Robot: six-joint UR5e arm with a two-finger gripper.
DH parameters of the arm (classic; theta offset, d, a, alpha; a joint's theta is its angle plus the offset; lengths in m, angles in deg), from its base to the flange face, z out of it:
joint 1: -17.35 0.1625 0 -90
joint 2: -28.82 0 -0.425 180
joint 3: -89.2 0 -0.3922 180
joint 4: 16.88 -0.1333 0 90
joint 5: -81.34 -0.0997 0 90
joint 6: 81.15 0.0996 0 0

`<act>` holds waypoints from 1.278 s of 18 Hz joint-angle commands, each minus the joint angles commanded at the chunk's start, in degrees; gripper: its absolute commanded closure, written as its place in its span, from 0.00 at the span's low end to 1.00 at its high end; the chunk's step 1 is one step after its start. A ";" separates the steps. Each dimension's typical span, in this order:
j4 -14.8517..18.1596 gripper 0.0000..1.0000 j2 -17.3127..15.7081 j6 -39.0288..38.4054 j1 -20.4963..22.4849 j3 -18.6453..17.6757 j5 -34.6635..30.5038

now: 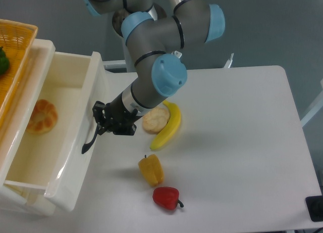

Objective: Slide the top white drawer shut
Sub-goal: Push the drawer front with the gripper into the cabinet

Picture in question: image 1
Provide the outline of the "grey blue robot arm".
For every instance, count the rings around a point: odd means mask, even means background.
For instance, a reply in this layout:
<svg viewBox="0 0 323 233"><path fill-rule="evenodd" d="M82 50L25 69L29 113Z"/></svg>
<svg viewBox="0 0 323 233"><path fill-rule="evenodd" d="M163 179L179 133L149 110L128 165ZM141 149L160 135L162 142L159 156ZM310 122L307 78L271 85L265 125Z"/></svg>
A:
<svg viewBox="0 0 323 233"><path fill-rule="evenodd" d="M135 122L186 82L185 65L173 52L204 44L225 31L222 9L205 0L171 0L173 15L154 19L152 0L84 0L100 16L125 10L121 33L138 77L112 102L96 102L96 134L133 135Z"/></svg>

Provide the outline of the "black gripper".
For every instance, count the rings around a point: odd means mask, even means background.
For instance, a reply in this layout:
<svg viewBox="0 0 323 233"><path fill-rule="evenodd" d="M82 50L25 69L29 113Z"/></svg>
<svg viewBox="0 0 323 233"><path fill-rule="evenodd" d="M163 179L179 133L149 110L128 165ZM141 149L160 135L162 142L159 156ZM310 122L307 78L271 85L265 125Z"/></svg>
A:
<svg viewBox="0 0 323 233"><path fill-rule="evenodd" d="M106 105L101 101L96 101L92 107L92 112L95 122L98 124L98 135L102 135L105 132L129 136L135 134L137 128L135 122L138 120L138 111L129 112L126 109L122 100L122 94L119 94L112 102Z"/></svg>

